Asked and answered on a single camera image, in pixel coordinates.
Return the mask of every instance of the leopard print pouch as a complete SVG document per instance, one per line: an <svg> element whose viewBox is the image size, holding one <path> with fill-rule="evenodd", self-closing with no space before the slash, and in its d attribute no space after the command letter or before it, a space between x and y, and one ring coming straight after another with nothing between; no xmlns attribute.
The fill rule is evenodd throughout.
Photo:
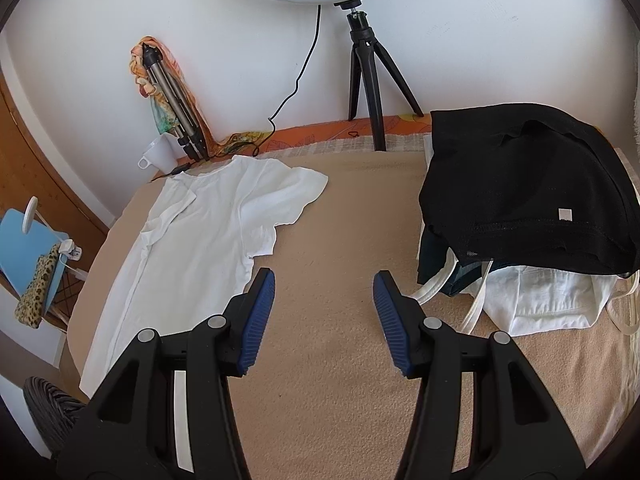
<svg viewBox="0 0 640 480"><path fill-rule="evenodd" d="M38 258L33 279L15 309L15 319L31 328L40 326L47 292L58 263L59 248L60 244L55 244L49 254Z"/></svg>

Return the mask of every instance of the blue gripper pad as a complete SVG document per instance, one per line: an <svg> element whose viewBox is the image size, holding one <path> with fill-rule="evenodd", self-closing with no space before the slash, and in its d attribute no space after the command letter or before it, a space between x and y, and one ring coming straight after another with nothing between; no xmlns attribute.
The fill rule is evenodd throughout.
<svg viewBox="0 0 640 480"><path fill-rule="evenodd" d="M249 317L242 331L242 350L240 352L240 358L238 359L238 370L244 375L250 366L255 363L255 358L258 355L260 349L260 343L262 336L264 335L264 329L269 320L269 314L271 313L271 305L273 305L273 299L276 295L276 277L272 270L262 269L260 272L265 272L266 275L262 283L257 283L261 278L260 273L256 276L254 286L259 286L257 296L255 298L254 307L249 314Z"/></svg>
<svg viewBox="0 0 640 480"><path fill-rule="evenodd" d="M373 278L373 301L378 311L380 324L385 333L386 344L389 346L391 358L404 376L412 372L412 362L409 356L409 335L404 329L398 308L392 299L393 291L389 291L382 272Z"/></svg>

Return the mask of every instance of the blue chair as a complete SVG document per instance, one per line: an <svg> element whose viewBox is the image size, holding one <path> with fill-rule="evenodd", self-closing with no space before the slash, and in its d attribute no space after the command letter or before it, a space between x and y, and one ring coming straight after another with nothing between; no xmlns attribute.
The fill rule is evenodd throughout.
<svg viewBox="0 0 640 480"><path fill-rule="evenodd" d="M33 279L38 258L49 254L53 245L60 241L58 238L62 240L69 238L66 233L53 233L37 220L33 221L29 232L23 234L23 219L24 213L9 209L0 221L0 269L20 296L26 292ZM45 312L51 306L60 285L65 271L64 264L66 264L66 256L61 254L47 293Z"/></svg>

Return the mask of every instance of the black tripod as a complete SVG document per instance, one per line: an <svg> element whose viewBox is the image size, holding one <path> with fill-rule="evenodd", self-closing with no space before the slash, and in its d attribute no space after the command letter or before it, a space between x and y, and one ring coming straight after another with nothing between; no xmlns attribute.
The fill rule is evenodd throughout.
<svg viewBox="0 0 640 480"><path fill-rule="evenodd" d="M378 85L378 72L376 71L374 54L380 58L386 70L391 74L414 113L419 117L424 117L424 114L394 60L391 59L385 47L376 39L373 29L369 27L366 13L361 10L351 9L347 19L349 20L351 39L353 40L349 120L353 121L358 111L360 77L362 76L364 78L367 105L369 106L373 146L377 152L386 152L385 125L382 120L382 102L380 101L380 87Z"/></svg>

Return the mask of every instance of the tripod leg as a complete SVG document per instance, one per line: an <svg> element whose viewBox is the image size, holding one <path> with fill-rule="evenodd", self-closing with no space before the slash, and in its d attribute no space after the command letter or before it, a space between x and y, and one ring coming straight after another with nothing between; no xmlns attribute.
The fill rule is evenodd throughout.
<svg viewBox="0 0 640 480"><path fill-rule="evenodd" d="M353 121L353 118L358 113L358 99L360 97L360 79L362 76L362 69L360 68L360 61L356 55L356 46L353 45L351 49L351 87L349 89L349 120Z"/></svg>
<svg viewBox="0 0 640 480"><path fill-rule="evenodd" d="M373 45L366 41L359 42L355 53L360 61L364 78L364 91L367 95L373 147L377 152L386 152L385 124L382 120L382 102L380 101L380 87L378 86L378 72L376 72L376 58Z"/></svg>
<svg viewBox="0 0 640 480"><path fill-rule="evenodd" d="M420 110L418 101L415 100L415 97L412 94L409 85L404 80L404 77L402 77L400 70L394 63L394 60L391 59L391 56L386 51L386 48L383 47L380 43L376 42L376 44L374 45L374 49L376 54L378 54L380 61L382 61L382 64L385 66L386 70L391 74L391 77L398 85L398 88L402 92L402 95L404 95L404 98L409 102L409 106L411 106L414 114L416 114L418 117L424 117L422 110Z"/></svg>

